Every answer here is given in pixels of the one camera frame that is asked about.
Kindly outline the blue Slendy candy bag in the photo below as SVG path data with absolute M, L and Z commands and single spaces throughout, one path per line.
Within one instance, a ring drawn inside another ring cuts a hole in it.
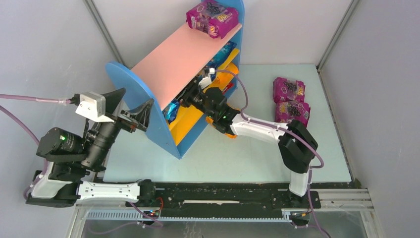
M 169 124 L 171 124 L 176 119 L 179 107 L 180 107 L 179 101 L 174 99 L 162 111 L 164 118 Z

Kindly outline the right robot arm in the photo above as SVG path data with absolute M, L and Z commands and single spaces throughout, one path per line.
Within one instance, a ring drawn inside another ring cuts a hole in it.
M 310 164 L 317 156 L 318 143 L 302 122 L 294 119 L 278 123 L 251 117 L 231 107 L 221 89 L 202 89 L 196 78 L 176 99 L 182 106 L 193 106 L 212 119 L 212 125 L 223 134 L 277 144 L 283 164 L 290 170 L 289 191 L 299 197 L 307 194 L 312 177 Z

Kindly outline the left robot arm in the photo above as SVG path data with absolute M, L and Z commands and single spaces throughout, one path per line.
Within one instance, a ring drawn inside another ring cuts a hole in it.
M 103 162 L 121 131 L 133 133 L 148 128 L 154 100 L 148 99 L 132 110 L 116 114 L 125 92 L 125 88 L 105 94 L 85 92 L 69 100 L 87 122 L 84 133 L 79 136 L 54 127 L 41 138 L 36 154 L 46 160 L 47 167 L 35 173 L 27 204 L 65 208 L 89 199 L 139 200 L 140 187 L 134 183 L 118 187 L 88 182 L 82 188 L 85 176 L 105 170 Z

